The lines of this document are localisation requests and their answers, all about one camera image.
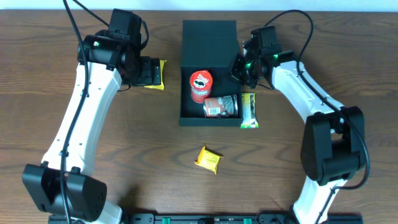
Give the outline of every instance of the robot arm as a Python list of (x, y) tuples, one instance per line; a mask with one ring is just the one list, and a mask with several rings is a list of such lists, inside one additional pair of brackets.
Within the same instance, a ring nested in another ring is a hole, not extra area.
[(106, 201), (106, 184), (94, 179), (96, 145), (106, 113), (122, 84), (160, 85), (160, 60), (141, 57), (146, 41), (141, 42), (141, 18), (130, 11), (115, 9), (108, 30), (87, 35), (79, 46), (76, 83), (61, 127), (39, 166), (27, 164), (22, 181), (37, 208), (64, 215), (60, 191), (61, 150), (80, 102), (85, 83), (82, 54), (88, 62), (89, 87), (80, 115), (69, 140), (65, 185), (70, 216), (95, 224), (119, 224), (122, 210)]
[[(303, 71), (305, 78), (311, 83), (315, 89), (323, 96), (328, 98), (328, 101), (335, 108), (344, 107), (339, 101), (334, 100), (328, 95), (306, 72), (304, 64), (300, 62), (300, 70)], [(297, 75), (296, 61), (281, 63), (272, 71), (272, 85), (276, 90), (281, 91), (286, 98), (290, 101), (293, 107), (297, 110), (302, 117), (304, 123), (307, 117), (315, 113), (329, 114), (334, 111), (325, 105), (321, 99), (304, 83), (300, 76)], [(347, 180), (339, 179), (328, 182), (324, 186), (320, 186), (316, 181), (310, 179), (308, 176), (305, 179), (302, 193), (298, 200), (294, 203), (293, 211), (299, 223), (315, 223), (319, 216), (330, 190), (335, 186), (343, 186)], [(333, 202), (336, 194), (332, 195), (326, 210), (323, 212), (319, 223), (328, 219), (327, 212)]]
[[(106, 113), (113, 97), (121, 86), (121, 76), (117, 69), (107, 70), (106, 65), (88, 62), (90, 74), (88, 97), (81, 109), (75, 129), (69, 141), (66, 171), (79, 167), (80, 173), (92, 176), (94, 157), (98, 138), (104, 124)], [(67, 112), (61, 127), (50, 149), (44, 154), (43, 162), (48, 162), (51, 169), (59, 169), (61, 164), (60, 150), (65, 141), (69, 125), (79, 104), (81, 91), (85, 82), (84, 65), (77, 67), (75, 89), (72, 93)]]
[[(255, 88), (258, 79), (265, 78), (271, 88), (286, 96), (305, 123), (301, 161), (307, 178), (293, 206), (294, 219), (298, 223), (322, 223), (328, 219), (337, 188), (365, 164), (358, 135), (335, 110), (360, 129), (362, 138), (363, 114), (357, 107), (345, 108), (334, 100), (307, 73), (302, 62), (299, 75), (296, 56), (292, 51), (282, 51), (274, 26), (253, 30), (243, 49), (244, 55), (235, 58), (232, 80)], [(334, 108), (324, 104), (319, 95)], [(341, 139), (331, 139), (332, 133), (341, 134)]]

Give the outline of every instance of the wire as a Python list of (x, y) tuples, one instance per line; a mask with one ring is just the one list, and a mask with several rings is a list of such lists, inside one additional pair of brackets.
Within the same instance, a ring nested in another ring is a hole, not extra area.
[[(88, 13), (90, 13), (92, 16), (94, 16), (95, 18), (97, 18), (99, 21), (101, 21), (103, 24), (105, 24), (106, 26), (109, 26), (108, 23), (106, 23), (104, 20), (102, 20), (100, 17), (98, 17), (96, 14), (94, 14), (93, 12), (91, 12), (89, 9), (87, 9), (84, 5), (82, 5), (80, 2), (78, 2), (77, 0), (73, 0), (75, 3), (77, 3), (80, 7), (82, 7), (85, 11), (87, 11)], [(83, 40), (81, 39), (81, 35), (79, 32), (79, 29), (77, 28), (76, 22), (73, 18), (73, 15), (70, 11), (70, 8), (68, 6), (67, 0), (63, 0), (63, 4), (65, 5), (65, 9), (67, 10), (68, 13), (68, 17), (70, 19), (70, 22), (72, 23), (72, 27), (73, 30), (75, 31), (75, 34), (77, 36), (77, 39), (79, 41), (79, 45), (80, 46), (84, 46), (83, 45)], [(79, 51), (80, 54), (82, 54), (83, 56), (83, 61), (84, 61), (84, 66), (85, 66), (85, 85), (84, 88), (82, 90), (81, 93), (81, 98), (80, 98), (80, 102), (79, 105), (76, 109), (75, 115), (73, 116), (73, 119), (70, 123), (70, 127), (68, 129), (67, 135), (65, 136), (65, 142), (63, 143), (63, 147), (62, 147), (62, 151), (61, 151), (61, 167), (60, 167), (60, 188), (61, 188), (61, 194), (62, 194), (62, 200), (63, 200), (63, 206), (65, 207), (65, 216), (67, 218), (67, 222), (68, 224), (72, 223), (71, 217), (70, 217), (70, 211), (69, 211), (69, 204), (68, 204), (68, 197), (67, 197), (67, 191), (66, 191), (66, 183), (65, 183), (65, 163), (66, 163), (66, 158), (68, 156), (68, 146), (69, 146), (69, 140), (72, 136), (72, 131), (73, 128), (76, 125), (77, 119), (79, 117), (79, 114), (81, 112), (81, 109), (83, 107), (83, 104), (85, 102), (86, 96), (88, 94), (88, 62), (87, 62), (87, 57), (86, 57), (86, 53), (83, 50)]]
[(77, 0), (73, 0), (76, 4), (78, 4), (80, 7), (82, 7), (86, 12), (90, 13), (90, 15), (94, 16), (97, 20), (101, 21), (103, 24), (105, 24), (107, 27), (109, 27), (109, 24), (105, 22), (103, 19), (101, 19), (99, 16), (97, 16), (94, 12), (89, 10), (86, 6), (84, 6), (82, 3), (80, 3)]
[(129, 88), (125, 89), (125, 90), (118, 90), (118, 91), (128, 91), (131, 88), (131, 85), (129, 84)]
[(268, 90), (273, 90), (273, 88), (268, 87), (268, 86), (263, 85), (263, 84), (260, 84), (260, 83), (257, 83), (257, 85), (258, 85), (258, 86), (262, 86), (262, 87), (264, 87), (264, 88), (266, 88), (266, 89), (268, 89)]
[(369, 153), (368, 153), (368, 149), (367, 149), (367, 147), (366, 147), (366, 143), (365, 143), (365, 141), (364, 141), (364, 139), (363, 139), (361, 133), (360, 133), (360, 132), (358, 131), (358, 129), (356, 128), (356, 126), (355, 126), (355, 125), (354, 125), (354, 124), (353, 124), (353, 123), (352, 123), (352, 122), (351, 122), (351, 121), (350, 121), (338, 108), (334, 107), (334, 106), (328, 101), (327, 97), (322, 96), (322, 94), (320, 94), (320, 93), (308, 82), (308, 80), (304, 77), (303, 72), (300, 70), (300, 59), (301, 59), (301, 57), (302, 57), (302, 55), (303, 55), (303, 53), (304, 53), (304, 50), (306, 49), (308, 43), (310, 42), (311, 37), (312, 37), (312, 33), (313, 33), (313, 22), (312, 22), (311, 17), (310, 17), (306, 12), (303, 12), (303, 11), (297, 10), (297, 9), (292, 9), (292, 10), (288, 10), (288, 11), (281, 12), (280, 14), (276, 15), (276, 16), (275, 16), (274, 18), (272, 18), (269, 22), (267, 22), (264, 26), (268, 26), (271, 22), (273, 22), (274, 20), (276, 20), (278, 17), (283, 16), (284, 14), (290, 13), (290, 12), (297, 12), (297, 13), (300, 13), (300, 14), (304, 15), (304, 16), (309, 20), (310, 25), (311, 25), (310, 35), (308, 36), (308, 39), (307, 39), (307, 41), (305, 42), (303, 48), (301, 49), (300, 55), (298, 56), (298, 59), (297, 59), (296, 67), (297, 67), (297, 73), (298, 73), (298, 75), (299, 75), (300, 78), (304, 81), (304, 83), (309, 87), (309, 89), (311, 89), (311, 90), (314, 92), (314, 94), (316, 94), (316, 95), (319, 97), (319, 99), (321, 99), (322, 102), (323, 102), (324, 104), (326, 104), (327, 106), (329, 106), (340, 118), (343, 118), (344, 122), (349, 126), (349, 128), (352, 129), (352, 130), (354, 131), (355, 135), (357, 135), (359, 141), (361, 142), (361, 146), (362, 146), (362, 148), (363, 148), (364, 156), (365, 156), (365, 164), (366, 164), (366, 166), (365, 166), (365, 173), (364, 173), (364, 175), (363, 175), (362, 180), (361, 180), (358, 184), (356, 184), (356, 185), (354, 185), (354, 186), (347, 186), (347, 187), (345, 187), (345, 186), (335, 186), (335, 187), (333, 187), (332, 189), (330, 189), (330, 194), (329, 194), (329, 196), (328, 196), (328, 198), (327, 198), (327, 200), (326, 200), (326, 203), (324, 204), (324, 206), (323, 206), (323, 208), (322, 208), (322, 210), (321, 210), (321, 212), (320, 212), (320, 214), (319, 214), (319, 216), (318, 216), (318, 218), (317, 218), (317, 221), (315, 222), (315, 223), (317, 224), (317, 223), (319, 222), (319, 219), (322, 217), (323, 212), (325, 212), (325, 210), (326, 210), (326, 208), (327, 208), (327, 206), (328, 206), (328, 204), (329, 204), (329, 202), (330, 202), (330, 200), (331, 200), (333, 194), (336, 193), (336, 190), (355, 190), (355, 189), (358, 189), (358, 188), (362, 187), (362, 186), (366, 183), (366, 181), (368, 180), (368, 177), (369, 177), (369, 173), (370, 173), (370, 160), (369, 160)]

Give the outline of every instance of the red can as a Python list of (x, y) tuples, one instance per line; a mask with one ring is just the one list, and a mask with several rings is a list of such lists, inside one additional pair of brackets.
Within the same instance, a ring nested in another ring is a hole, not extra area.
[(194, 72), (189, 81), (191, 84), (191, 97), (196, 103), (203, 103), (210, 95), (213, 77), (208, 70)]

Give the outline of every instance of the green connector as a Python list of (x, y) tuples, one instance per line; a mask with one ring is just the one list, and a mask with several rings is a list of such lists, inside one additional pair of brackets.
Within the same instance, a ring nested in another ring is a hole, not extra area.
[(243, 219), (243, 224), (252, 224), (251, 223), (251, 218), (244, 218)]
[(171, 218), (163, 218), (162, 224), (170, 224), (172, 222)]

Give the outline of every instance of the green snack wrapper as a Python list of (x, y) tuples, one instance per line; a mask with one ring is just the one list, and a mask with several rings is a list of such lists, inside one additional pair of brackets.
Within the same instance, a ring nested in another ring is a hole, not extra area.
[(259, 123), (256, 119), (256, 94), (242, 93), (243, 122), (241, 128), (258, 128)]

